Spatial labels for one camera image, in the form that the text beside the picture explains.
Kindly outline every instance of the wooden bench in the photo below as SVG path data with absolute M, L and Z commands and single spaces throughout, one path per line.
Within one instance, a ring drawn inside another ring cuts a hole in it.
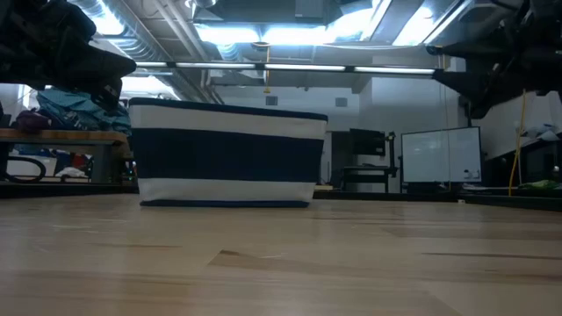
M 93 183 L 110 183 L 115 158 L 131 157 L 126 135 L 118 132 L 42 131 L 25 134 L 10 128 L 0 128 L 0 169 L 7 169 L 9 148 L 13 144 L 33 144 L 94 156 Z

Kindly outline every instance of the whiteboard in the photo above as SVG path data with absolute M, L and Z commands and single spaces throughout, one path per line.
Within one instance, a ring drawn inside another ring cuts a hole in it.
M 402 134 L 405 183 L 482 181 L 480 129 Z

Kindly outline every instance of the navy and white striped basket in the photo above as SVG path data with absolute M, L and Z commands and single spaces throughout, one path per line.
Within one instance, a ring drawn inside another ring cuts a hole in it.
M 134 98 L 142 205 L 305 207 L 328 117 Z

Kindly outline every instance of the fabric bin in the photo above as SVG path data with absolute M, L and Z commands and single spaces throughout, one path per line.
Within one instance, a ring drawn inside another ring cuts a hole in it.
M 142 205 L 305 207 L 328 117 L 153 98 L 130 100 Z

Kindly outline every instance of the navy stripe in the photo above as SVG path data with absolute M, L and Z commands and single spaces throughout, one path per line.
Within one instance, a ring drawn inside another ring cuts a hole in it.
M 183 207 L 308 207 L 308 202 L 302 201 L 177 201 L 154 200 L 142 201 L 142 206 L 183 206 Z
M 222 104 L 202 104 L 202 103 L 188 102 L 188 101 L 169 101 L 169 100 L 147 98 L 147 97 L 134 97 L 129 101 L 129 105 L 130 106 L 156 105 L 156 106 L 165 106 L 169 108 L 183 109 L 183 110 L 217 111 L 217 112 L 224 112 L 224 113 L 269 116 L 269 117 L 276 117 L 276 118 L 316 119 L 316 120 L 328 121 L 328 116 L 323 114 L 317 114 L 317 113 L 257 109 L 251 107 L 222 105 Z
M 324 140 L 133 129 L 139 178 L 316 183 Z

